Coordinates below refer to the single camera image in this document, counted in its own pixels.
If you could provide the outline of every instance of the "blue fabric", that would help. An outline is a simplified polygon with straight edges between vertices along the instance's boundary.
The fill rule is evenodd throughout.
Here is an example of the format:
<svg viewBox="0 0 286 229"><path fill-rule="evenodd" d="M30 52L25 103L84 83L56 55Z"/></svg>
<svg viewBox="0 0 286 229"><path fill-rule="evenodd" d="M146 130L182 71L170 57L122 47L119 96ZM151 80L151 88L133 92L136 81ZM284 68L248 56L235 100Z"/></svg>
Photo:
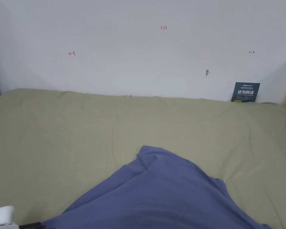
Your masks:
<svg viewBox="0 0 286 229"><path fill-rule="evenodd" d="M143 146L133 162L43 225L46 229L270 228L237 207L222 180L150 146Z"/></svg>

